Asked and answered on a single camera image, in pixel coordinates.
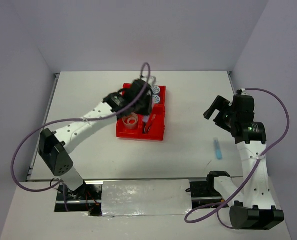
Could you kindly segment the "blue pen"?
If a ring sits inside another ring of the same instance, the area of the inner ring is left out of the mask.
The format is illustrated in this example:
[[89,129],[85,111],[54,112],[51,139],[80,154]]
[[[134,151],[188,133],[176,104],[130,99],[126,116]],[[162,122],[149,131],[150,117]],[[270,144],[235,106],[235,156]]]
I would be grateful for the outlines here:
[[148,121],[143,121],[143,134],[147,134]]

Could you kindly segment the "red pen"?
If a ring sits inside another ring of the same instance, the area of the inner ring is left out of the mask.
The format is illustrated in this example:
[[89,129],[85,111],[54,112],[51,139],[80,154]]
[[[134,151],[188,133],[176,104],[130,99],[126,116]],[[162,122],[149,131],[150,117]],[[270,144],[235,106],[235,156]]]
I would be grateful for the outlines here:
[[150,131],[150,129],[151,129],[151,127],[152,127],[152,125],[153,125],[155,119],[156,119],[156,116],[157,116],[156,114],[153,114],[153,115],[150,117],[150,119],[148,120],[148,122],[147,122],[147,134],[149,133],[149,131]]

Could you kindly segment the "blue white tape roll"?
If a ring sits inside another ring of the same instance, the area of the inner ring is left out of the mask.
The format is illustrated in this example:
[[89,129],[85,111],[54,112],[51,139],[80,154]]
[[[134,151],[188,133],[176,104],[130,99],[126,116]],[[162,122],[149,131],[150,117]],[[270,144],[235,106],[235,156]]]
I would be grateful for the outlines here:
[[159,86],[157,86],[157,85],[154,85],[152,88],[152,93],[154,94],[154,95],[160,95],[160,93],[161,93],[161,88],[159,87]]

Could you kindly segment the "clear tape roll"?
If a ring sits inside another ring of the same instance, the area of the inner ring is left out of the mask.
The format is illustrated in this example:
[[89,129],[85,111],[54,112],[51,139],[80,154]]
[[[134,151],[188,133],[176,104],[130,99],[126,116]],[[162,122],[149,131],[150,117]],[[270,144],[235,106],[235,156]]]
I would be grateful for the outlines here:
[[129,119],[127,122],[130,125],[134,125],[137,121],[135,119]]

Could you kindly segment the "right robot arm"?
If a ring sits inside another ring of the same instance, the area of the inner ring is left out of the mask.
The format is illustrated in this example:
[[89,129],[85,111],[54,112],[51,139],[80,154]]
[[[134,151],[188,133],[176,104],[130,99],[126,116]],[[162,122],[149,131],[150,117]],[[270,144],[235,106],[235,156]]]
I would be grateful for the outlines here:
[[216,126],[234,138],[242,164],[244,182],[236,187],[225,171],[211,171],[207,176],[206,191],[221,194],[229,206],[229,219],[235,230],[268,231],[285,219],[271,193],[265,150],[265,126],[255,122],[255,101],[249,95],[236,94],[232,101],[217,96],[203,114],[210,119],[215,111]]

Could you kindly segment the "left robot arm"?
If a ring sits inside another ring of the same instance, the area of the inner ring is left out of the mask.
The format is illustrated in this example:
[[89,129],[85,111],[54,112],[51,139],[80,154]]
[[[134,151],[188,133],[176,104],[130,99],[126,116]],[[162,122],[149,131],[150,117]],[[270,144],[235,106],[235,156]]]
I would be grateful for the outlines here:
[[132,113],[149,116],[153,103],[153,86],[136,79],[129,88],[110,93],[78,121],[55,131],[45,128],[40,133],[38,154],[52,174],[64,182],[68,193],[76,200],[82,199],[89,189],[70,154],[96,132],[123,117]]

